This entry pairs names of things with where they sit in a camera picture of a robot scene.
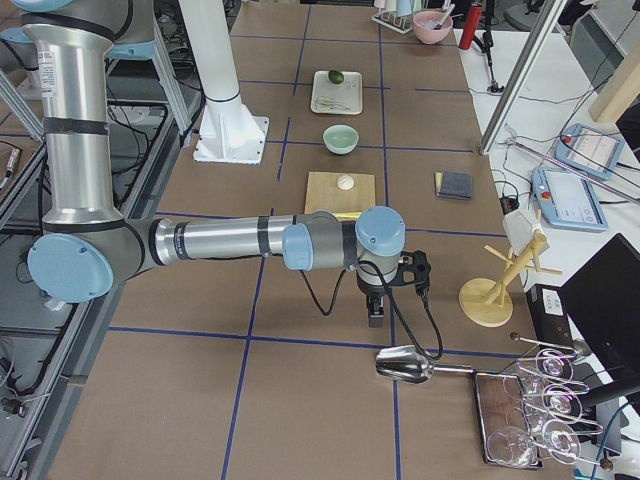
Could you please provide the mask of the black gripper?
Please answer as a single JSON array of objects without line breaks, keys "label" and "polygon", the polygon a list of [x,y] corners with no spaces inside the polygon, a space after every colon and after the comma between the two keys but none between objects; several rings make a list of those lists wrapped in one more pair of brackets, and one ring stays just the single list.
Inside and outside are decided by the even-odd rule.
[{"label": "black gripper", "polygon": [[384,299],[398,273],[397,265],[379,266],[370,260],[361,260],[357,268],[357,285],[367,296],[366,306],[370,328],[381,328],[384,324]]}]

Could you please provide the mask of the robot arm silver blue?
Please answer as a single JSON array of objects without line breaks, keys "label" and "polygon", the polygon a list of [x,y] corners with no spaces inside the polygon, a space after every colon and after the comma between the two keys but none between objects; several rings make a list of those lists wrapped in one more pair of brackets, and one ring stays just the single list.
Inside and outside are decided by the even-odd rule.
[{"label": "robot arm silver blue", "polygon": [[157,266],[279,256],[287,268],[343,268],[368,299],[389,295],[405,245],[398,212],[374,206],[354,221],[328,212],[176,223],[128,220],[115,207],[105,61],[157,48],[149,1],[22,1],[37,50],[52,206],[28,254],[35,283],[83,303]]}]

